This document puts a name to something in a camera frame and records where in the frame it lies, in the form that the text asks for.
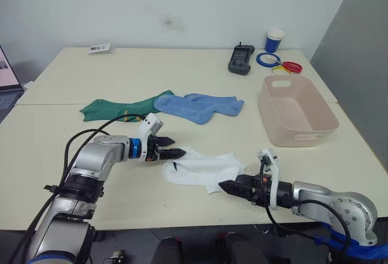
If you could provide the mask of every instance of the laptop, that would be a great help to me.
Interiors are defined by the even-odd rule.
[[[0,122],[23,94],[23,88],[0,46]]]

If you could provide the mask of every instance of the cup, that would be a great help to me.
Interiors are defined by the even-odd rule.
[[[285,33],[282,30],[271,28],[267,32],[266,47],[264,48],[266,52],[276,52],[284,35]]]

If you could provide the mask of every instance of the laptop screen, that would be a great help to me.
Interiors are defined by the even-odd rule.
[[[0,47],[0,90],[21,88],[18,79],[12,71],[2,48]]]

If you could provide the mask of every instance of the black cable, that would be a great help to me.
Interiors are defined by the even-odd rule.
[[[352,241],[352,238],[350,237],[349,228],[347,227],[346,222],[341,217],[341,215],[335,209],[333,209],[330,205],[328,205],[328,204],[326,204],[324,202],[320,202],[319,200],[314,200],[314,199],[301,200],[300,202],[298,202],[298,205],[302,205],[304,203],[315,203],[317,205],[323,206],[324,208],[329,210],[339,220],[342,228],[345,231],[345,236],[346,236],[346,240],[345,240],[344,246],[341,249],[341,252],[340,252],[339,256],[342,257],[343,255],[345,255],[346,250],[347,250],[347,248],[349,247],[349,245],[350,245],[350,243]]]
[[[24,259],[27,258],[27,254],[28,254],[28,245],[24,245],[24,249],[23,249],[23,254],[22,254],[21,261],[23,261]]]
[[[96,131],[96,130],[97,130],[97,129],[88,129],[88,130],[84,130],[84,131],[78,132],[78,133],[75,134],[73,137],[71,137],[69,141],[67,141],[67,144],[66,144],[66,147],[65,147],[65,158],[64,158],[64,166],[63,166],[63,173],[62,173],[62,176],[64,175],[65,170],[66,170],[66,168],[67,168],[67,163],[68,163],[68,160],[69,160],[69,149],[70,149],[70,145],[72,144],[72,142],[73,142],[75,139],[77,139],[80,135],[83,135],[83,134],[89,133],[89,132],[94,132],[94,131]],[[107,133],[107,132],[105,132],[105,131],[102,131],[102,130],[101,130],[100,133],[109,136],[109,133]]]
[[[98,133],[100,133],[102,131],[102,129],[104,129],[106,126],[110,125],[111,123],[117,121],[117,120],[120,120],[124,117],[140,117],[141,119],[145,119],[146,117],[142,114],[123,114],[121,116],[118,116],[106,123],[104,123],[103,125],[101,125],[98,129],[89,129],[89,130],[85,130],[84,132],[79,132],[78,134],[74,135],[66,144],[66,148],[65,148],[65,162],[67,163],[67,157],[69,155],[69,148],[70,148],[70,144],[71,142],[73,142],[73,140],[75,140],[78,136],[84,134],[84,133],[87,133],[89,131],[92,131],[93,134],[91,134],[83,143],[82,145],[78,148],[77,152],[75,153],[75,155],[72,157],[72,160],[70,161],[70,164],[68,164],[67,166],[64,165],[64,171],[62,172],[62,178],[61,178],[61,181],[59,182],[59,185],[58,185],[58,188],[56,189],[56,191],[54,191],[54,193],[47,199],[47,201],[45,202],[45,204],[42,206],[42,208],[39,210],[39,212],[37,213],[37,215],[35,216],[35,218],[33,219],[33,221],[31,222],[31,224],[28,226],[27,230],[25,231],[24,235],[22,236],[22,239],[19,241],[19,243],[17,244],[16,248],[13,250],[9,260],[8,260],[8,263],[9,264],[12,264],[15,257],[18,255],[18,252],[20,251],[20,249],[23,247],[23,245],[26,245],[24,248],[24,252],[23,254],[25,254],[26,252],[26,249],[28,249],[28,246],[30,244],[30,241],[31,241],[31,238],[33,236],[33,233],[35,232],[35,228],[37,226],[37,224],[39,223],[39,220],[40,218],[42,217],[44,211],[49,207],[49,205],[52,203],[52,201],[54,200],[54,198],[58,195],[58,191],[60,190],[60,187],[63,186],[65,180],[66,180],[66,177],[67,175],[69,174],[69,171],[72,169],[72,166],[79,154],[79,152],[81,151],[81,149],[87,144],[89,143],[89,141]],[[21,259],[21,263],[24,264],[25,263],[25,259]]]
[[[315,240],[315,238],[313,236],[310,236],[308,234],[305,234],[305,233],[302,233],[300,231],[297,231],[297,230],[294,230],[294,229],[289,229],[289,228],[286,228],[285,226],[282,226],[280,225],[271,215],[271,212],[269,210],[269,207],[268,207],[268,202],[267,202],[267,195],[266,195],[266,192],[264,191],[264,188],[263,188],[263,185],[264,185],[264,182],[263,182],[263,178],[264,178],[264,167],[265,167],[265,164],[261,164],[260,166],[260,187],[261,187],[261,196],[263,197],[263,201],[264,201],[264,207],[267,211],[267,215],[269,217],[269,219],[271,220],[271,222],[279,229],[283,229],[287,232],[290,232],[290,233],[293,233],[293,234],[297,234],[297,235],[300,235],[300,236],[303,236],[303,237],[306,237],[310,240]]]
[[[310,240],[313,240],[315,241],[316,238],[314,238],[313,236],[310,236],[306,233],[303,233],[301,231],[298,231],[298,230],[295,230],[295,229],[289,229],[289,228],[286,228],[285,226],[282,226],[280,225],[271,215],[271,212],[269,210],[269,207],[268,207],[268,202],[267,202],[267,194],[266,192],[264,191],[264,181],[263,181],[263,177],[264,177],[264,167],[265,167],[265,164],[261,164],[260,166],[260,187],[261,187],[261,195],[263,197],[263,201],[264,201],[264,207],[266,209],[266,212],[267,212],[267,215],[269,217],[269,219],[271,220],[271,222],[279,229],[283,229],[287,232],[290,232],[290,233],[293,233],[293,234],[297,234],[297,235],[300,235],[302,237],[305,237],[305,238],[308,238]],[[350,241],[352,240],[351,237],[350,237],[350,231],[345,223],[345,221],[343,220],[343,218],[340,216],[340,214],[338,214],[331,206],[327,205],[326,203],[324,202],[320,202],[318,200],[301,200],[300,202],[298,202],[299,205],[302,205],[304,203],[315,203],[317,205],[321,205],[323,207],[325,207],[326,209],[328,209],[332,214],[334,214],[334,216],[339,220],[339,222],[341,223],[342,227],[344,228],[345,230],[345,235],[346,235],[346,241],[345,241],[345,244],[340,252],[340,257],[342,257],[343,255],[345,255],[346,253],[346,250],[348,248],[348,246],[350,245]]]

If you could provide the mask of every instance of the table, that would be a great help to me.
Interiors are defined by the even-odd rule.
[[[213,96],[256,94],[270,68],[250,57],[247,76],[231,73],[227,64],[232,50],[184,50],[116,48],[109,54],[88,55],[87,48],[65,48],[43,71],[19,105],[89,104],[95,99],[137,102],[171,89],[183,96],[203,93]],[[336,102],[320,76],[299,50],[280,50],[284,61],[303,66],[326,102]]]
[[[380,217],[388,216],[388,176],[338,104],[329,104],[339,128],[315,147],[274,147],[266,134],[256,94],[236,91],[246,101],[237,117],[214,114],[206,125],[159,113],[160,136],[176,147],[192,147],[207,156],[233,151],[258,172],[256,152],[272,147],[279,157],[281,180],[325,185],[334,191],[357,191],[369,197]],[[58,183],[67,140],[101,121],[83,122],[84,105],[18,105],[0,124],[0,229],[25,229]],[[117,122],[111,134],[136,136],[139,123]],[[72,152],[80,144],[76,141]],[[162,163],[130,160],[116,164],[97,201],[92,224],[97,229],[269,223],[264,208],[225,193],[208,195],[204,186],[173,185],[161,174]],[[279,222],[302,222],[283,208],[273,212]]]

